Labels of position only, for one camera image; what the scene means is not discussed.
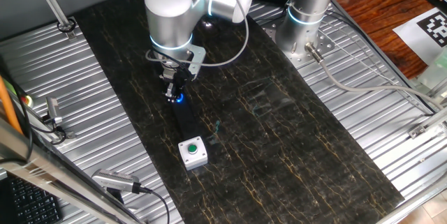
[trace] corrugated metal panel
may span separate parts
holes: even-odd
[[[330,9],[337,11],[333,5]],[[280,19],[271,19],[280,16],[281,12],[282,8],[272,4],[254,3],[249,14],[271,30],[274,29],[273,23],[278,25],[281,22]],[[386,56],[365,44],[365,40],[347,24],[326,16],[320,30],[355,57],[339,47],[324,56],[332,74],[343,84],[351,87],[390,84],[378,72],[399,85],[405,85],[397,75],[398,70],[385,61]],[[413,127],[427,118],[426,113],[418,109],[423,107],[420,101],[409,100],[407,94],[389,90],[368,93],[343,91],[327,78],[315,61],[301,64],[298,72],[306,83],[405,199],[422,191],[447,170],[447,138],[440,130],[414,140],[408,135]]]
[[[57,148],[88,175],[97,169],[132,174],[163,196],[171,223],[183,223],[140,138],[110,86],[80,28],[69,41],[55,24],[0,43],[0,54],[16,82],[46,114],[46,96],[55,96],[64,116],[62,126],[76,133]],[[166,223],[164,204],[154,195],[123,193],[136,216]],[[102,223],[61,200],[63,223]]]

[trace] wooden floor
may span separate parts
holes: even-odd
[[[337,0],[393,63],[407,76],[421,74],[427,65],[393,29],[434,8],[426,0]]]
[[[447,191],[417,208],[400,224],[447,224]]]

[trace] cable connector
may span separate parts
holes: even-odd
[[[310,53],[314,57],[317,63],[321,63],[322,61],[324,61],[324,58],[323,56],[321,56],[320,52],[316,51],[314,44],[306,43],[305,49],[308,53]]]
[[[133,182],[132,185],[132,193],[140,194],[140,193],[149,193],[152,194],[154,191],[152,189],[145,188],[141,186],[139,182]]]

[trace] black marble surface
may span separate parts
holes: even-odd
[[[187,87],[209,156],[187,172],[156,64],[144,58],[143,0],[109,0],[75,18],[185,223],[375,223],[403,200],[252,20],[244,54],[202,68]],[[193,33],[205,62],[231,58],[243,24],[206,20]]]

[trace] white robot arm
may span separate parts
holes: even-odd
[[[247,14],[252,0],[239,1]],[[236,0],[145,0],[145,5],[153,48],[162,53],[156,54],[159,59],[165,58],[163,54],[176,60],[187,60],[191,52],[204,54],[205,49],[191,44],[191,33],[203,15],[216,15],[234,23],[244,20]],[[167,61],[163,67],[164,80],[172,84],[178,64]],[[166,95],[175,98],[179,94],[171,84]]]
[[[244,11],[241,12],[236,0],[145,0],[151,41],[157,52],[155,55],[158,59],[166,59],[163,62],[163,79],[170,83],[167,97],[176,98],[179,95],[174,81],[179,65],[174,60],[187,60],[191,52],[195,55],[205,54],[205,49],[191,44],[191,33],[199,19],[204,15],[215,15],[239,23],[244,20],[242,14],[247,14],[251,1],[239,0]],[[278,46],[288,57],[305,54],[304,45],[316,40],[316,32],[329,2],[291,0],[286,19],[276,35]]]

